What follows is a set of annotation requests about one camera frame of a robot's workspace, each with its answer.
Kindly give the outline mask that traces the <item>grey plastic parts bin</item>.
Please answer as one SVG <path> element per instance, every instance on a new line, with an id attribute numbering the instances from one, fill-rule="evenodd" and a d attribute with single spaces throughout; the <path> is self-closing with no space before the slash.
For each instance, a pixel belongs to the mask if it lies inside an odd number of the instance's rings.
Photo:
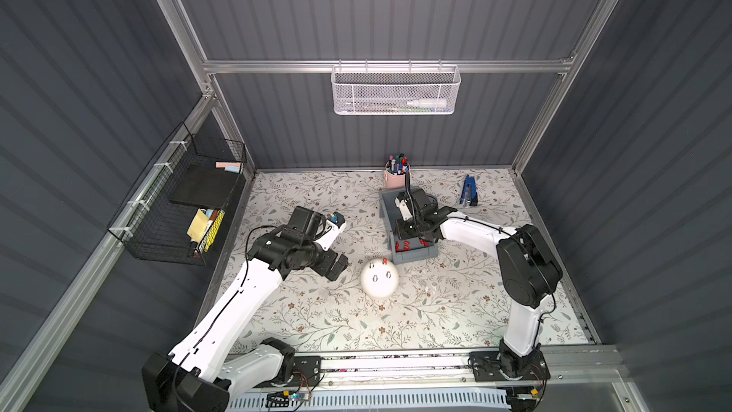
<path id="1" fill-rule="evenodd" d="M 387 246 L 392 254 L 392 262 L 396 265 L 415 261 L 425 261 L 438 256 L 438 246 L 419 238 L 402 240 L 396 233 L 397 222 L 402 220 L 398 209 L 397 198 L 402 188 L 383 190 L 379 192 L 380 216 L 383 221 Z"/>

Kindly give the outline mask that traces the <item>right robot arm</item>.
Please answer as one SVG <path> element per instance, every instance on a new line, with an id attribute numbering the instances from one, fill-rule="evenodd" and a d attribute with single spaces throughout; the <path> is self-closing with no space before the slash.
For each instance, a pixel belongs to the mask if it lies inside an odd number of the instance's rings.
<path id="1" fill-rule="evenodd" d="M 429 243 L 459 242 L 499 261 L 503 288 L 512 301 L 499 342 L 499 372 L 509 381 L 526 376 L 548 381 L 539 330 L 544 317 L 557 310 L 555 293 L 563 272 L 541 231 L 531 224 L 495 225 L 440 206 L 424 190 L 411 186 L 410 172 L 404 174 L 404 191 L 395 204 L 401 213 L 396 223 L 399 236 Z"/>

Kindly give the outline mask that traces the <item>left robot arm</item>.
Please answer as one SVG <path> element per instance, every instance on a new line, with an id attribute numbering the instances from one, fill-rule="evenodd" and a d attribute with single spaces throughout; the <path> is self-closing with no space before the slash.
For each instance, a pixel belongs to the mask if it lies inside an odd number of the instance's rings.
<path id="1" fill-rule="evenodd" d="M 234 360 L 228 355 L 257 310 L 288 276 L 311 269 L 330 282 L 347 268 L 332 246 L 346 227 L 343 214 L 297 206 L 288 222 L 263 226 L 238 275 L 196 327 L 167 354 L 141 369 L 152 411 L 223 411 L 230 400 L 262 385 L 287 385 L 295 349 L 275 338 Z"/>

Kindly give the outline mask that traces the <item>white dome with screws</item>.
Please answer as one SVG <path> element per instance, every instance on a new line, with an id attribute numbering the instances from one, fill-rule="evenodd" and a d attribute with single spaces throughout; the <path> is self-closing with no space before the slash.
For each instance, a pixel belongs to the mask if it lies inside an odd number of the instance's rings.
<path id="1" fill-rule="evenodd" d="M 397 291 L 400 274 L 389 259 L 371 259 L 361 270 L 360 284 L 369 298 L 386 299 Z"/>

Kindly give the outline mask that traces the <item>pink pen cup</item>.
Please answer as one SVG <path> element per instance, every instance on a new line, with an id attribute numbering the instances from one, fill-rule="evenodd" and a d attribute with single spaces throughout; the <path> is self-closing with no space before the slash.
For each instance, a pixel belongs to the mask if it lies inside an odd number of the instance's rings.
<path id="1" fill-rule="evenodd" d="M 386 190 L 403 188 L 410 164 L 405 154 L 389 156 L 384 166 L 384 183 Z"/>

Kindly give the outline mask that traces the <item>blue stapler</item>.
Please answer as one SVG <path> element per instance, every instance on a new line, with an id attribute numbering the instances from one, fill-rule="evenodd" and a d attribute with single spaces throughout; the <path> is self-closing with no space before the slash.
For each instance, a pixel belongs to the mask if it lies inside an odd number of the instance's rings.
<path id="1" fill-rule="evenodd" d="M 478 205 L 477 181 L 472 175 L 466 175 L 461 189 L 459 204 L 463 207 Z"/>

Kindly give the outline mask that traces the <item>white marker in basket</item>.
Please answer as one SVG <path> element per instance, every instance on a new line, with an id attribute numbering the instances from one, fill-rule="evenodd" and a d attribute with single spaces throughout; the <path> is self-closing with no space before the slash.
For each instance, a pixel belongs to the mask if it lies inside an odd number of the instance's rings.
<path id="1" fill-rule="evenodd" d="M 443 111 L 449 109 L 449 101 L 445 98 L 412 99 L 406 102 L 406 106 L 415 110 Z"/>

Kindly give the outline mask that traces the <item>yellow sticky note pad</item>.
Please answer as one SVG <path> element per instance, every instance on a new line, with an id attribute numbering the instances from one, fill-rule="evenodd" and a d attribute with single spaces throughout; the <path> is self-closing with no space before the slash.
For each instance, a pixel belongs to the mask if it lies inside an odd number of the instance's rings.
<path id="1" fill-rule="evenodd" d="M 191 242 L 200 243 L 204 239 L 210 226 L 213 224 L 213 213 L 213 209 L 198 209 L 196 211 L 196 214 L 194 215 L 194 218 L 187 230 L 187 235 Z"/>

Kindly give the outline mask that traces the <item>black notebook in basket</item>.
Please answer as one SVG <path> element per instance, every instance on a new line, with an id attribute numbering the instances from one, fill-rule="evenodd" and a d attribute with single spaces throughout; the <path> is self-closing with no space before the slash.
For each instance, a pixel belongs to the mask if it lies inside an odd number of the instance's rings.
<path id="1" fill-rule="evenodd" d="M 239 176 L 223 169 L 190 165 L 173 189 L 169 201 L 173 204 L 223 209 Z"/>

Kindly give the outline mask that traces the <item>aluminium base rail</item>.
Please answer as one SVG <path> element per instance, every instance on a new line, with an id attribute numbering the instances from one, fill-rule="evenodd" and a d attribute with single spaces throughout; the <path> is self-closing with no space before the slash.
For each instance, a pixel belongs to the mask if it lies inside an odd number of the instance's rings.
<path id="1" fill-rule="evenodd" d="M 610 345 L 563 345 L 530 355 L 517 371 L 504 371 L 497 347 L 484 349 L 388 350 L 291 354 L 274 376 L 253 367 L 255 388 L 313 388 L 361 383 L 539 383 L 551 380 L 613 383 L 629 375 L 619 351 Z"/>

